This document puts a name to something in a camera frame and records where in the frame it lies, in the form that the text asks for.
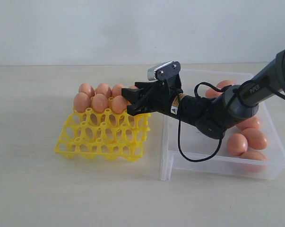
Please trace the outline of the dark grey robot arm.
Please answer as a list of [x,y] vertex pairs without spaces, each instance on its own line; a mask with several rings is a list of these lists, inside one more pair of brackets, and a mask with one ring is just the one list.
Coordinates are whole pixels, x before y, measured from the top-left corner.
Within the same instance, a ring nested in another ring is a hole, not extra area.
[[240,85],[216,88],[217,98],[201,97],[198,87],[194,96],[184,94],[180,79],[181,65],[168,61],[150,68],[147,82],[135,82],[136,88],[123,88],[121,95],[130,102],[131,116],[159,112],[196,127],[201,133],[221,139],[225,131],[253,117],[259,103],[273,95],[285,100],[285,49],[252,79]]

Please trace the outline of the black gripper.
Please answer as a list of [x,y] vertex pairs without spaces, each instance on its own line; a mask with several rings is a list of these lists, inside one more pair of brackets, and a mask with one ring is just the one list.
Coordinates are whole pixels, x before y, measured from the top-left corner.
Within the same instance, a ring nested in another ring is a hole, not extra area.
[[170,117],[179,117],[182,100],[180,79],[135,82],[134,88],[122,88],[121,95],[128,101],[127,114],[136,116],[159,112]]

